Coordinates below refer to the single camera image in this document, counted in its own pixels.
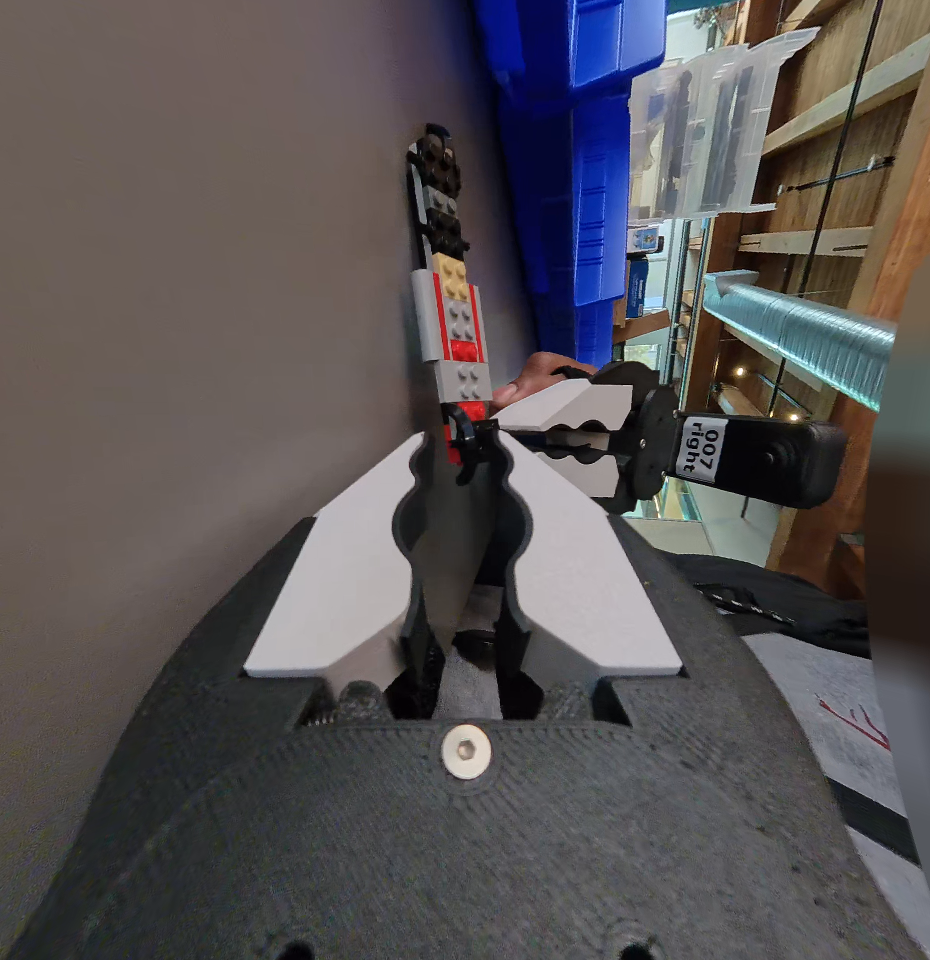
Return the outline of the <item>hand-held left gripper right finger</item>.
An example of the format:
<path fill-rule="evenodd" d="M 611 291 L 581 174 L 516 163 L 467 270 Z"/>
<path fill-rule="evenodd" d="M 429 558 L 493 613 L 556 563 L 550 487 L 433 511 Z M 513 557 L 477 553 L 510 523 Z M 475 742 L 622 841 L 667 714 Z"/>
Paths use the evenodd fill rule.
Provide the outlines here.
<path fill-rule="evenodd" d="M 608 514 L 537 454 L 498 434 L 506 490 L 530 532 L 514 557 L 508 599 L 527 634 L 531 679 L 673 677 L 682 660 Z"/>

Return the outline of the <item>person's right hand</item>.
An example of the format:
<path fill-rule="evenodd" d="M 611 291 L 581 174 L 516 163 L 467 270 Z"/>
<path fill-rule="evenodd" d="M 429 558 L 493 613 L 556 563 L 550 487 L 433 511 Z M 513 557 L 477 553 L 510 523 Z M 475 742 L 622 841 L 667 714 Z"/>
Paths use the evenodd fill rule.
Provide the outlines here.
<path fill-rule="evenodd" d="M 541 392 L 556 383 L 574 378 L 590 378 L 598 368 L 580 363 L 570 357 L 549 352 L 536 352 L 525 363 L 520 374 L 511 382 L 493 391 L 491 409 L 495 413 Z"/>

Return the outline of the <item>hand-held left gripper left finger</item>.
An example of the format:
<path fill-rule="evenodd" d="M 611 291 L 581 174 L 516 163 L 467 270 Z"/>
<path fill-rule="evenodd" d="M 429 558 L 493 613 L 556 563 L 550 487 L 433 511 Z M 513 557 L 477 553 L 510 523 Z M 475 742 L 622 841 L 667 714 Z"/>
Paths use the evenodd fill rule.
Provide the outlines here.
<path fill-rule="evenodd" d="M 313 678 L 329 687 L 414 683 L 435 634 L 411 553 L 422 534 L 431 438 L 411 435 L 330 500 L 314 522 L 244 662 L 257 679 Z"/>

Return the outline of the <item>blue plastic bin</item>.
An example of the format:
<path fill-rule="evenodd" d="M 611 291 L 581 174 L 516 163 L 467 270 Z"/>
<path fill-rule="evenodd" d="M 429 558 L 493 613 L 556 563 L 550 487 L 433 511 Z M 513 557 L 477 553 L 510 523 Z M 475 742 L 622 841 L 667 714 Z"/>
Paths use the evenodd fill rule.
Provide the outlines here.
<path fill-rule="evenodd" d="M 663 62 L 664 1 L 474 1 L 484 57 L 514 102 L 629 91 Z"/>
<path fill-rule="evenodd" d="M 625 294 L 627 94 L 542 113 L 499 96 L 497 118 L 539 346 L 600 367 Z"/>

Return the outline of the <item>black curved toy brick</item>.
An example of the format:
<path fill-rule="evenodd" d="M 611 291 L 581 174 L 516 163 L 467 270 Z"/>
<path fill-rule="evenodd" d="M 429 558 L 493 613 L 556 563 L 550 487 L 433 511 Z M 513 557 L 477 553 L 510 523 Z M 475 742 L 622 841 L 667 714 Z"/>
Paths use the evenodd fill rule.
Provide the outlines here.
<path fill-rule="evenodd" d="M 456 485 L 470 485 L 478 468 L 484 463 L 492 465 L 494 473 L 500 472 L 504 451 L 499 443 L 498 421 L 472 420 L 464 407 L 455 403 L 442 403 L 441 408 L 451 433 L 447 445 L 460 460 Z"/>

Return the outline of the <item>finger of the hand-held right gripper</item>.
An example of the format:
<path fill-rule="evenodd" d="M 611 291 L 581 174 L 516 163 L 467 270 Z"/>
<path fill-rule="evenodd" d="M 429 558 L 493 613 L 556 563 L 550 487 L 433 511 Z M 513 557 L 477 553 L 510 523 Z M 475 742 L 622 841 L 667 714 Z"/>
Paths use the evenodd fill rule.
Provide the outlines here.
<path fill-rule="evenodd" d="M 564 379 L 495 415 L 500 429 L 512 433 L 546 433 L 551 429 L 613 433 L 632 409 L 631 385 L 595 384 L 589 379 Z"/>
<path fill-rule="evenodd" d="M 536 455 L 589 498 L 612 498 L 619 470 L 605 440 L 548 443 Z"/>

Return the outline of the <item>person's right forearm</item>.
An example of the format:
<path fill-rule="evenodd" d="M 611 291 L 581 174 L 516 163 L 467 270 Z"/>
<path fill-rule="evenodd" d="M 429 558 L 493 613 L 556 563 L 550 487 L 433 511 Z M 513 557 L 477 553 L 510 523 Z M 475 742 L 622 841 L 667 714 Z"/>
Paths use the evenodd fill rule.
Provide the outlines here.
<path fill-rule="evenodd" d="M 820 649 L 870 660 L 864 602 L 837 599 L 791 574 L 734 558 L 662 552 L 737 634 L 780 633 Z"/>

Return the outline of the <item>silver spiral air duct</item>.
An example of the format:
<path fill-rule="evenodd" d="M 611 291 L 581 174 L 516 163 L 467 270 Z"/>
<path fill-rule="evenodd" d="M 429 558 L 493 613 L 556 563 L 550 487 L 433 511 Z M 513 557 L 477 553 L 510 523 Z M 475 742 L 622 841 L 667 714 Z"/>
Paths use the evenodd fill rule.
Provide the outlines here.
<path fill-rule="evenodd" d="M 726 326 L 878 413 L 897 326 L 757 285 L 755 271 L 704 278 L 703 306 Z"/>

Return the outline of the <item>grey-brown desk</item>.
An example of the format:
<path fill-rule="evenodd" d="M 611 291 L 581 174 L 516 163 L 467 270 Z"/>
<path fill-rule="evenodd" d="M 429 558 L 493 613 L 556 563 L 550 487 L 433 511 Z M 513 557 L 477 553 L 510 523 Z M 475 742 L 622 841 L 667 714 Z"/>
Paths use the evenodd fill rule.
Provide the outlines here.
<path fill-rule="evenodd" d="M 427 120 L 495 383 L 531 353 L 476 42 L 467 2 L 0 2 L 0 928 L 193 623 L 424 416 Z"/>

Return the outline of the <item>clear plastic organizer box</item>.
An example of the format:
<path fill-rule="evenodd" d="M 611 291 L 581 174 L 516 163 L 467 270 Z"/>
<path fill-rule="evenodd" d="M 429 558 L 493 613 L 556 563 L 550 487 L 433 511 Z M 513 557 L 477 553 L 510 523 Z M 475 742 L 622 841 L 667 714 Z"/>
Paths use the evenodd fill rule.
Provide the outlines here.
<path fill-rule="evenodd" d="M 720 47 L 633 82 L 629 227 L 775 208 L 753 195 L 776 84 L 818 32 Z"/>

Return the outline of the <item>grey red toy brick model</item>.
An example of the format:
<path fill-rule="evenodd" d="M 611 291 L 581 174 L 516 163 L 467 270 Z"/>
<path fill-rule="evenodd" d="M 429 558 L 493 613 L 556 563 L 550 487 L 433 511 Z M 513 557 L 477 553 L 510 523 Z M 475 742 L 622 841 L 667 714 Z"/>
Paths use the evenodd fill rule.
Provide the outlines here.
<path fill-rule="evenodd" d="M 469 281 L 458 198 L 462 174 L 449 130 L 426 123 L 406 152 L 407 191 L 419 266 L 411 272 L 421 354 L 434 374 L 448 461 L 460 467 L 447 441 L 442 403 L 462 405 L 486 420 L 493 388 L 478 288 Z"/>

